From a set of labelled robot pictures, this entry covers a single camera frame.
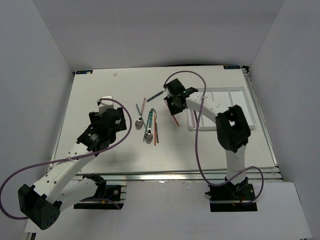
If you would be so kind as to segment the pink handled knife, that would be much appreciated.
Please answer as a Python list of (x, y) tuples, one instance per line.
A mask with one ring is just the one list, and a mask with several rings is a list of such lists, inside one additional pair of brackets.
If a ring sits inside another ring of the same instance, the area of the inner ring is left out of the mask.
[(194, 112), (190, 110), (190, 117), (191, 117), (191, 122), (192, 122), (192, 127), (196, 127), (196, 122), (195, 122), (195, 117), (194, 117)]

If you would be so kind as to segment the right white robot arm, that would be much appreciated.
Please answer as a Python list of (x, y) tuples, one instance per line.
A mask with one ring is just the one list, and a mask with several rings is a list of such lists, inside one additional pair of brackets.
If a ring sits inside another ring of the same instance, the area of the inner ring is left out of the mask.
[(241, 183), (247, 179), (245, 151), (251, 136), (242, 108), (239, 105), (227, 107), (208, 99), (205, 91), (199, 93), (194, 87), (185, 88), (177, 78), (170, 82), (166, 81), (163, 87), (167, 91), (164, 100), (172, 116), (189, 109), (198, 113), (198, 120), (204, 115), (215, 124), (218, 143), (225, 150), (226, 179), (222, 183), (212, 183), (203, 173), (198, 152), (199, 121), (196, 122), (195, 130), (195, 157), (198, 169), (208, 185), (220, 187), (230, 183), (225, 187), (226, 195), (233, 200), (238, 199), (244, 193)]

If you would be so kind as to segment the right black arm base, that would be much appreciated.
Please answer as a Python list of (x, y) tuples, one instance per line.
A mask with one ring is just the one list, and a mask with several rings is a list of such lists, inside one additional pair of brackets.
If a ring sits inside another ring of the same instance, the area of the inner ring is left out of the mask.
[(205, 195), (212, 213), (257, 212), (256, 195), (248, 177), (236, 185), (208, 186)]

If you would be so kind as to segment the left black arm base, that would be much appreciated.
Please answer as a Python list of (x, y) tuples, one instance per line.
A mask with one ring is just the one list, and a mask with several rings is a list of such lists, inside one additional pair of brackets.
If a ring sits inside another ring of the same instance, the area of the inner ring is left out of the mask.
[(91, 197), (73, 205), (75, 210), (121, 210), (124, 206), (127, 186), (124, 183), (109, 183), (99, 174), (86, 174), (83, 180), (92, 180), (97, 186)]

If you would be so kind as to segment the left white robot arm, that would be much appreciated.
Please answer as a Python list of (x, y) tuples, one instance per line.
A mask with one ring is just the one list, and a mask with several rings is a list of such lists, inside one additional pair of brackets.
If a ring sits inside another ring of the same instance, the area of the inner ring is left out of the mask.
[(83, 176), (75, 184), (70, 181), (110, 144), (116, 134), (126, 130), (122, 107), (106, 108), (104, 112), (90, 112), (90, 125), (77, 138), (65, 162), (57, 163), (45, 176), (31, 186), (24, 184), (18, 190), (19, 207), (35, 225), (46, 230), (60, 213), (84, 199), (103, 198), (106, 181), (98, 174)]

